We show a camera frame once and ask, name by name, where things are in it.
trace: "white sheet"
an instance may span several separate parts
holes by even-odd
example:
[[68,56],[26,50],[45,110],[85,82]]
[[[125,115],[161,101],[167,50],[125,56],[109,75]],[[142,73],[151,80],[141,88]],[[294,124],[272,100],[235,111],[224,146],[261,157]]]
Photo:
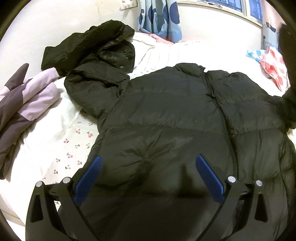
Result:
[[[130,42],[136,51],[131,78],[177,63],[196,63],[204,66],[205,71],[222,69],[245,73],[270,95],[282,95],[259,63],[246,56],[236,56],[235,51],[230,55],[219,47],[200,42],[165,45],[141,33],[136,33]],[[63,80],[56,81],[61,100],[20,137],[20,150],[15,154],[11,175],[7,180],[0,180],[0,195],[24,223],[35,183],[42,179],[46,184],[55,183],[72,176],[82,166],[78,163],[85,162],[90,151],[87,145],[92,146],[97,135],[95,120],[79,114],[81,108],[69,99]]]

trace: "metal screw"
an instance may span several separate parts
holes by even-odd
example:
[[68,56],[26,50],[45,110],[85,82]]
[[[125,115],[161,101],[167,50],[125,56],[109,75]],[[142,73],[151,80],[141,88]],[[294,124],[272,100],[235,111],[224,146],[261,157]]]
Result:
[[41,187],[41,186],[42,186],[42,181],[39,181],[39,182],[36,183],[36,187],[39,188],[39,187]]
[[71,181],[71,178],[69,178],[69,177],[65,177],[63,179],[63,183],[65,183],[65,184],[69,183],[70,181]]
[[256,181],[257,186],[261,187],[262,186],[262,182],[260,180]]
[[229,177],[228,177],[228,181],[230,181],[231,183],[235,183],[236,178],[233,177],[233,176],[229,176]]

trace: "pink fabric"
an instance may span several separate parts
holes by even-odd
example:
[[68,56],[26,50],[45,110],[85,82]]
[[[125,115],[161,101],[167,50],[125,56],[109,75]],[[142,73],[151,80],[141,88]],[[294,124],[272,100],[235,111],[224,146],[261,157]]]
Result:
[[54,83],[50,83],[34,95],[18,110],[29,121],[37,119],[45,110],[60,98],[60,92]]
[[38,73],[22,91],[23,103],[26,103],[40,90],[44,89],[51,82],[54,82],[58,77],[59,74],[55,68],[50,68]]
[[266,73],[272,77],[272,81],[280,91],[286,91],[290,87],[283,56],[274,47],[268,46],[266,54],[261,57],[260,63]]
[[164,44],[169,44],[169,45],[173,45],[174,44],[173,42],[170,42],[168,40],[165,40],[165,39],[157,36],[156,34],[146,34],[146,35],[149,35],[150,37],[156,39],[156,42],[157,43],[164,43]]

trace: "window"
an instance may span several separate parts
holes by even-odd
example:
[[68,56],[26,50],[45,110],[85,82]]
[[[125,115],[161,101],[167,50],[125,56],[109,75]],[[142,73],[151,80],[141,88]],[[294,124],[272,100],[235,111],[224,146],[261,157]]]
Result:
[[203,0],[204,2],[210,2],[232,8],[234,10],[242,12],[242,4],[240,0]]
[[249,0],[249,2],[250,2],[251,16],[262,21],[262,9],[261,9],[260,0]]

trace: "blue curtain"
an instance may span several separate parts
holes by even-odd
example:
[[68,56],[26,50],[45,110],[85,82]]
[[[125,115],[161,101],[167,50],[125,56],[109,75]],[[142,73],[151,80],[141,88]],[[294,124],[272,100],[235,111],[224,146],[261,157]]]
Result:
[[177,43],[182,39],[176,0],[140,0],[139,30]]

